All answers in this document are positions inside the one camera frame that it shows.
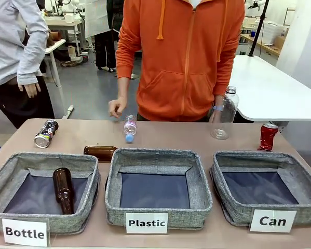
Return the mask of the person's right hand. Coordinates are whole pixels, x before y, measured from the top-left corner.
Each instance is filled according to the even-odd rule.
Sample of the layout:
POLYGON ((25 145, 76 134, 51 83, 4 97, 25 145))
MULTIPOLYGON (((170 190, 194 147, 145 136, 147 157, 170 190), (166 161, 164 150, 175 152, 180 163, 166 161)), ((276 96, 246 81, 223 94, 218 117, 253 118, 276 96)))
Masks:
POLYGON ((119 96, 117 99, 109 101, 109 116, 114 118, 121 117, 126 106, 127 98, 124 96, 119 96))

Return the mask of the person's left hand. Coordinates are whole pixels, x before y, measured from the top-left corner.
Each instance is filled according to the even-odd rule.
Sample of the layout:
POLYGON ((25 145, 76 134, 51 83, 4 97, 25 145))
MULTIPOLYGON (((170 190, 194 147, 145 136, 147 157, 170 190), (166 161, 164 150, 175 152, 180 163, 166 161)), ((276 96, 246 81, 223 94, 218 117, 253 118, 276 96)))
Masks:
POLYGON ((210 118, 209 123, 220 123, 221 122, 221 114, 220 110, 210 110, 210 118))

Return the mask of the bystander's hand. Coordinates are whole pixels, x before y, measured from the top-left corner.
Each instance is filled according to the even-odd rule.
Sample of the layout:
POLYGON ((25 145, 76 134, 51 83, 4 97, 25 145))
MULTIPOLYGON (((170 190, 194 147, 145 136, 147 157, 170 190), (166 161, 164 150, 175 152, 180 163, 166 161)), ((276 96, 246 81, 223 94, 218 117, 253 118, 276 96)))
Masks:
POLYGON ((18 88, 21 92, 25 90, 29 98, 34 98, 39 92, 41 92, 39 83, 18 85, 18 88))

